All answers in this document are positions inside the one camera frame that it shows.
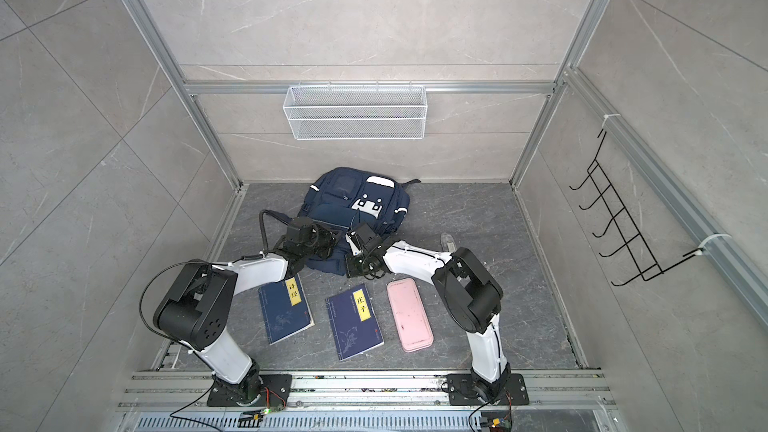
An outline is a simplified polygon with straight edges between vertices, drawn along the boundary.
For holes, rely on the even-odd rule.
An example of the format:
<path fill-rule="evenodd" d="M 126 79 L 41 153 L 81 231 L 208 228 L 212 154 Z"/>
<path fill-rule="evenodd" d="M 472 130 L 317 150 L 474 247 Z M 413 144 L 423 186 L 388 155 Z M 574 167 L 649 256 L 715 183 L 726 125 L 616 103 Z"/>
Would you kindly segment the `navy blue student backpack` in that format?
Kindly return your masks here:
<path fill-rule="evenodd" d="M 373 172 L 337 167 L 309 186 L 298 212 L 335 232 L 346 234 L 361 223 L 385 238 L 399 229 L 410 206 L 406 188 Z"/>

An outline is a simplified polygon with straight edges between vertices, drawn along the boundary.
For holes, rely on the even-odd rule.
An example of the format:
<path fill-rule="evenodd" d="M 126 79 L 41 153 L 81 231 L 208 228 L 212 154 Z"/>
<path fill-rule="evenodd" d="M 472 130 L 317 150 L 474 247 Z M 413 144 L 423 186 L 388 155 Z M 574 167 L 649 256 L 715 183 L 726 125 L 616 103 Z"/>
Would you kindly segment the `purple book yellow label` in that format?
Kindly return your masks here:
<path fill-rule="evenodd" d="M 325 304 L 340 361 L 366 353 L 384 343 L 370 294 L 364 284 L 327 298 Z"/>

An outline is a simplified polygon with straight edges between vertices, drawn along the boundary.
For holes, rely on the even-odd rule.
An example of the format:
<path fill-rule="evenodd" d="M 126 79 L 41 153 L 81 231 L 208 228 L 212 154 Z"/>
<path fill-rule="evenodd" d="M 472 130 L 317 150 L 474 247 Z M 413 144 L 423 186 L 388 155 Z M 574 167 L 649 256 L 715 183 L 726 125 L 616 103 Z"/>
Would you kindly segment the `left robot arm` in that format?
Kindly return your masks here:
<path fill-rule="evenodd" d="M 309 217 L 290 218 L 265 209 L 261 218 L 283 223 L 285 234 L 254 256 L 232 262 L 201 259 L 176 264 L 179 273 L 144 322 L 153 333 L 177 342 L 213 372 L 213 392 L 240 406 L 268 402 L 274 389 L 264 385 L 259 366 L 227 329 L 233 298 L 256 289 L 270 341 L 281 341 L 309 327 L 312 316 L 297 274 L 311 258 L 330 257 L 339 233 Z"/>

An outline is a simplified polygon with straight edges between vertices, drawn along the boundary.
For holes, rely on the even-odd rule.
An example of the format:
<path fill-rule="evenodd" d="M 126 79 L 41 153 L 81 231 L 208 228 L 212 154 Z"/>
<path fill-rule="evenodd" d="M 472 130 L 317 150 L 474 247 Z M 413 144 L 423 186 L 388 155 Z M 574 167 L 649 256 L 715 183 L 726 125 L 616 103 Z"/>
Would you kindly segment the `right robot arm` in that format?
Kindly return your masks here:
<path fill-rule="evenodd" d="M 511 369 L 502 349 L 499 323 L 503 291 L 467 248 L 439 252 L 382 237 L 367 224 L 345 235 L 351 252 L 347 271 L 357 276 L 401 274 L 434 286 L 453 321 L 466 332 L 471 350 L 472 388 L 485 403 L 504 395 Z"/>

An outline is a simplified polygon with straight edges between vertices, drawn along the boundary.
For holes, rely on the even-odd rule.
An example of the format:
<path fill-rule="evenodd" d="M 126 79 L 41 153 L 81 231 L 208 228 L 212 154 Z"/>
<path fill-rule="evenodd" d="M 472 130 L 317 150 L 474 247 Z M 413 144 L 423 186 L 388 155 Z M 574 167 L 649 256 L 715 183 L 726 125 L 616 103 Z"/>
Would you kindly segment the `blue book yellow label left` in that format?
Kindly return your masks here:
<path fill-rule="evenodd" d="M 314 325 L 298 276 L 263 285 L 258 291 L 267 340 L 270 345 Z"/>

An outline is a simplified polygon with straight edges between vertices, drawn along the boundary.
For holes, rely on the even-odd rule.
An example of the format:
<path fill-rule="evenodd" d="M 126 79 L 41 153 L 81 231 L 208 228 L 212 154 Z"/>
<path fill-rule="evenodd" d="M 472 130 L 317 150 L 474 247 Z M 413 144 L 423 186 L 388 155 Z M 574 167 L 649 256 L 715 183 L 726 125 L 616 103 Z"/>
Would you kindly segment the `small clear plastic object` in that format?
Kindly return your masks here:
<path fill-rule="evenodd" d="M 453 236 L 449 233 L 442 233 L 440 237 L 441 248 L 444 252 L 453 253 L 457 250 L 457 245 Z"/>

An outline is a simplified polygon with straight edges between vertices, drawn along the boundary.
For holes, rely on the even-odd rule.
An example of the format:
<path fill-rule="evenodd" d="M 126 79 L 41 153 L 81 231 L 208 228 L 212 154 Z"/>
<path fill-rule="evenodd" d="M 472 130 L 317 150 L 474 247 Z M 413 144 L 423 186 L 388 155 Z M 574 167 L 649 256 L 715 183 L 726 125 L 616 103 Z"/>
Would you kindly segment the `pink pencil case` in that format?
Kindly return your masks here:
<path fill-rule="evenodd" d="M 434 336 L 415 281 L 390 282 L 387 294 L 403 350 L 413 353 L 430 347 Z"/>

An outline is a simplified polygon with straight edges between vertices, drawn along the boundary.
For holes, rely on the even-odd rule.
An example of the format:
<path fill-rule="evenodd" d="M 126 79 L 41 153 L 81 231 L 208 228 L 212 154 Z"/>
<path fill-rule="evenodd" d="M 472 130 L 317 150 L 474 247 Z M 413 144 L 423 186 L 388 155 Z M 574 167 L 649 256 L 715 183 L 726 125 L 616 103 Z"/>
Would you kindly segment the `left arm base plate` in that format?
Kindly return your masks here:
<path fill-rule="evenodd" d="M 209 407 L 285 406 L 291 391 L 290 374 L 248 375 L 238 384 L 230 384 L 215 376 L 206 405 Z"/>

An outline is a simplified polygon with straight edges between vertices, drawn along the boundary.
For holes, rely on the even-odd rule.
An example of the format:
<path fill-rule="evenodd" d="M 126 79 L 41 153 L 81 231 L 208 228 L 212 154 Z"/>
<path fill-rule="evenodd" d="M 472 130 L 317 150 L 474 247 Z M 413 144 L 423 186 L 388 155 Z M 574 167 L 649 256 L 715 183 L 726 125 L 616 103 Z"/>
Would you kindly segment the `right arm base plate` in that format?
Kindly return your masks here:
<path fill-rule="evenodd" d="M 506 374 L 486 383 L 473 374 L 449 374 L 440 390 L 451 406 L 512 405 L 527 406 L 530 398 L 521 374 Z"/>

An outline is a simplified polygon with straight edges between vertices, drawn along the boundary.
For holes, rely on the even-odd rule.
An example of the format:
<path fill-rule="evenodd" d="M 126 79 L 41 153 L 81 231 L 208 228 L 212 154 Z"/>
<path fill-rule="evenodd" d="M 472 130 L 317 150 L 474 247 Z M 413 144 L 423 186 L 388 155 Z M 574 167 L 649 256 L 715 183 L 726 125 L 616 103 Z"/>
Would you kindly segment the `aluminium front rail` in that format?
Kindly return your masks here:
<path fill-rule="evenodd" d="M 201 371 L 136 372 L 120 431 L 623 431 L 600 371 L 523 370 L 492 404 L 457 371 L 270 371 L 270 395 L 229 405 Z"/>

